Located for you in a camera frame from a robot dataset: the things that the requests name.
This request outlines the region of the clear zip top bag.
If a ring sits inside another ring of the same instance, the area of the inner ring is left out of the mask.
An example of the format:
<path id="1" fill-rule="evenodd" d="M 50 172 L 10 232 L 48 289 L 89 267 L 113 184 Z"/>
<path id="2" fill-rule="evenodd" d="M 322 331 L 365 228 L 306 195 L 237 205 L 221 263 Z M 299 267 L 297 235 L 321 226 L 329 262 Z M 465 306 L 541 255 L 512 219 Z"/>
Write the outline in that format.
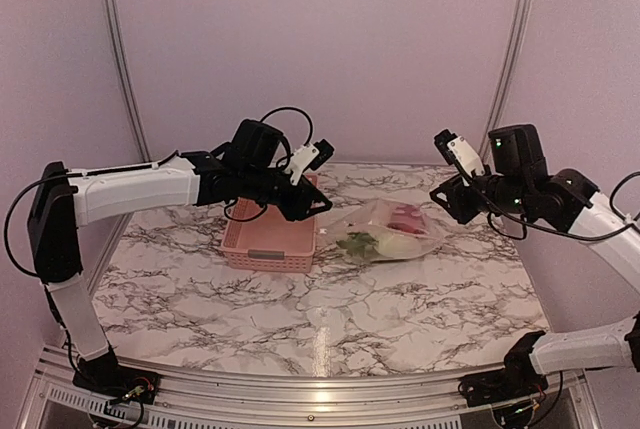
<path id="1" fill-rule="evenodd" d="M 388 200 L 388 199 L 375 199 L 373 201 L 370 201 L 364 204 L 362 207 L 350 212 L 349 214 L 345 215 L 341 219 L 322 228 L 326 230 L 326 234 L 320 235 L 320 236 L 318 235 L 319 244 L 323 247 L 332 246 L 337 248 L 338 250 L 341 251 L 343 257 L 359 265 L 365 265 L 370 263 L 380 263 L 380 262 L 391 262 L 391 261 L 406 261 L 406 260 L 413 260 L 413 259 L 384 260 L 384 261 L 376 261 L 376 262 L 368 262 L 368 261 L 362 261 L 359 259 L 353 259 L 349 257 L 342 249 L 340 249 L 336 245 L 336 241 L 346 236 L 349 232 L 369 232 L 370 234 L 381 234 L 381 233 L 390 232 L 390 233 L 396 233 L 404 236 L 414 237 L 418 239 L 424 246 L 429 247 L 429 251 L 425 255 L 441 247 L 444 241 L 444 236 L 442 235 L 442 232 L 436 227 L 435 223 L 431 221 L 431 219 L 427 216 L 426 212 L 423 211 L 417 205 L 410 204 L 410 205 L 419 207 L 422 213 L 424 214 L 424 219 L 427 226 L 427 233 L 425 235 L 407 234 L 407 233 L 403 233 L 400 231 L 387 228 L 386 223 L 389 220 L 391 210 L 398 204 L 410 204 L 410 203 L 397 202 L 397 201 Z"/>

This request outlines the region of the red pepper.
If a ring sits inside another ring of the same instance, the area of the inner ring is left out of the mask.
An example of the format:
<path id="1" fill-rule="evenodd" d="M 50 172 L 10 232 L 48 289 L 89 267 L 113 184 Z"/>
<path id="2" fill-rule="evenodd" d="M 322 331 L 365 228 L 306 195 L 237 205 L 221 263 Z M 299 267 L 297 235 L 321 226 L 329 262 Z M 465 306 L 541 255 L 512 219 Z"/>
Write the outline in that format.
<path id="1" fill-rule="evenodd" d="M 427 226 L 424 214 L 419 207 L 410 204 L 398 204 L 390 213 L 386 227 L 413 235 L 425 235 Z"/>

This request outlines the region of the white cabbage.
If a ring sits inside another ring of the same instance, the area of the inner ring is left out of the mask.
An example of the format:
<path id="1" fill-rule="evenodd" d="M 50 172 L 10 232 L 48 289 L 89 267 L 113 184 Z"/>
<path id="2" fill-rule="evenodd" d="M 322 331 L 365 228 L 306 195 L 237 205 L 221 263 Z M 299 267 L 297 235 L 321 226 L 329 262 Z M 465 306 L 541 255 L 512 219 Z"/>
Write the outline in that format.
<path id="1" fill-rule="evenodd" d="M 349 232 L 336 245 L 349 257 L 362 261 L 414 259 L 429 251 L 418 239 L 396 233 Z"/>

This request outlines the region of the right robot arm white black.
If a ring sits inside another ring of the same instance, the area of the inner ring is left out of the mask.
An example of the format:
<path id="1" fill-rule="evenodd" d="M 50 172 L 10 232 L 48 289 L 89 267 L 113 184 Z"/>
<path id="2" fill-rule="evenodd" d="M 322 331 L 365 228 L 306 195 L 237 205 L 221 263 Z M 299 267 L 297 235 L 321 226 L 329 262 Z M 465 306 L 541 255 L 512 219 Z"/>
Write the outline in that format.
<path id="1" fill-rule="evenodd" d="M 639 286 L 639 220 L 623 215 L 595 183 L 565 169 L 555 175 L 526 168 L 497 174 L 460 171 L 430 193 L 457 223 L 481 213 L 502 216 L 550 235 L 579 242 L 632 288 Z M 515 359 L 521 353 L 524 357 Z M 639 366 L 639 318 L 565 333 L 530 333 L 514 346 L 495 379 L 506 397 L 529 386 L 535 374 L 573 369 Z"/>

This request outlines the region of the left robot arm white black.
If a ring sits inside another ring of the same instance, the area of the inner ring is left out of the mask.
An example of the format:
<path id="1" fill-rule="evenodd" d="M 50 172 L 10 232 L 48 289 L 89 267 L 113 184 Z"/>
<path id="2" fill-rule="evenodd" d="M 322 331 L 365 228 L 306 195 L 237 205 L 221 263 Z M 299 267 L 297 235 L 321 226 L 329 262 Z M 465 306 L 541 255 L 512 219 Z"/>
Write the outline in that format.
<path id="1" fill-rule="evenodd" d="M 154 163 L 70 171 L 46 167 L 36 184 L 27 229 L 36 276 L 46 287 L 82 359 L 86 375 L 106 394 L 125 387 L 126 372 L 109 357 L 110 343 L 86 285 L 77 230 L 96 221 L 169 206 L 206 206 L 251 200 L 276 207 L 289 222 L 331 209 L 331 201 L 305 173 L 325 161 L 303 146 L 284 167 L 271 154 L 244 155 L 225 143 L 211 152 L 175 153 Z"/>

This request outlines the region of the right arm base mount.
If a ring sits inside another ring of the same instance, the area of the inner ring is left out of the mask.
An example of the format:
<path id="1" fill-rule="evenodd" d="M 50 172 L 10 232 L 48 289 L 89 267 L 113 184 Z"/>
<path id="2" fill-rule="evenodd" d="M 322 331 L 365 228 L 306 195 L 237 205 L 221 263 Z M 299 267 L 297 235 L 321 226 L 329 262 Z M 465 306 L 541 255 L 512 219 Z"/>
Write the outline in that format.
<path id="1" fill-rule="evenodd" d="M 547 378 L 538 374 L 530 355 L 544 331 L 526 333 L 506 353 L 503 368 L 468 374 L 460 379 L 458 393 L 468 407 L 505 402 L 548 388 Z"/>

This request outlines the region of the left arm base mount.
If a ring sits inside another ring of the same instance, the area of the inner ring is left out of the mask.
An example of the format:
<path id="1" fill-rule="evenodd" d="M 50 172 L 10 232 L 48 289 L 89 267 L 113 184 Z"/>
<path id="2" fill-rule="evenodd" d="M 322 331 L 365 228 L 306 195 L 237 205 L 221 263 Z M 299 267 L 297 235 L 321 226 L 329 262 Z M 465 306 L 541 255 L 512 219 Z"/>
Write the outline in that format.
<path id="1" fill-rule="evenodd" d="M 73 369 L 76 387 L 109 396 L 111 404 L 152 404 L 160 382 L 156 372 L 121 365 L 112 348 L 92 360 L 78 357 Z"/>

